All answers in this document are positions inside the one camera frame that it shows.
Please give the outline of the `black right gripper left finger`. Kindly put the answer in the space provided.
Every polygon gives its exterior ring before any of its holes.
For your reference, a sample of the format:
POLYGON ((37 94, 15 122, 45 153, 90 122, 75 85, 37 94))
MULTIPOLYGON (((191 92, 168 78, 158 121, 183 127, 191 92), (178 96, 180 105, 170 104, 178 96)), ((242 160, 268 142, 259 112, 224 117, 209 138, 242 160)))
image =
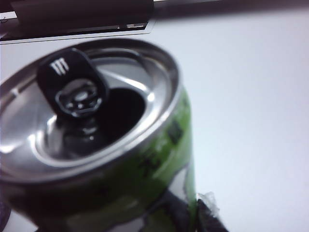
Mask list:
POLYGON ((11 214, 11 208, 8 207, 4 202, 0 202, 0 231, 4 231, 9 217, 11 214))

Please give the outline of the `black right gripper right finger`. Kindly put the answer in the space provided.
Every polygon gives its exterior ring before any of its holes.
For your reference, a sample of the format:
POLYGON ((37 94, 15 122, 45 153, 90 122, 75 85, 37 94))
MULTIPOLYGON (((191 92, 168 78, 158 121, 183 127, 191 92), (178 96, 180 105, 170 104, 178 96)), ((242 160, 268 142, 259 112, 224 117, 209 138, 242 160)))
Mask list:
POLYGON ((197 193, 197 232, 228 232, 213 192, 197 193))

